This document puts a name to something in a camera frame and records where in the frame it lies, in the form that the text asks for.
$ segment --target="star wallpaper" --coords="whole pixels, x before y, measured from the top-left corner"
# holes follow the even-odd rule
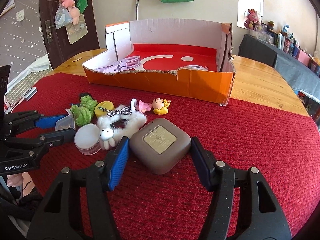
[[[0,66],[11,65],[9,82],[32,62],[47,54],[41,33],[38,0],[14,0],[0,17]]]

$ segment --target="pink figurine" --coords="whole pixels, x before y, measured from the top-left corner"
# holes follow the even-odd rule
[[[138,109],[141,113],[145,113],[146,111],[151,111],[152,104],[150,103],[144,103],[141,100],[139,100]]]

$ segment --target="yellow round object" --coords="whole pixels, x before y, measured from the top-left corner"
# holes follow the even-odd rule
[[[110,101],[103,101],[101,103],[99,103],[96,108],[94,109],[94,113],[96,114],[96,116],[99,118],[100,116],[105,115],[107,112],[103,111],[101,109],[99,109],[100,107],[106,109],[106,110],[114,110],[115,107],[113,106],[113,103]]]

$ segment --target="gold label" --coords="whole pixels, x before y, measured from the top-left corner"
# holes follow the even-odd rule
[[[177,138],[164,127],[158,126],[146,135],[143,140],[157,153],[161,154],[172,145]]]

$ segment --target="white electronic device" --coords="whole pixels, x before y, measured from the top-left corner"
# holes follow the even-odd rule
[[[23,95],[22,98],[24,98],[24,100],[28,101],[30,98],[33,97],[33,95],[37,92],[36,88],[29,88]]]

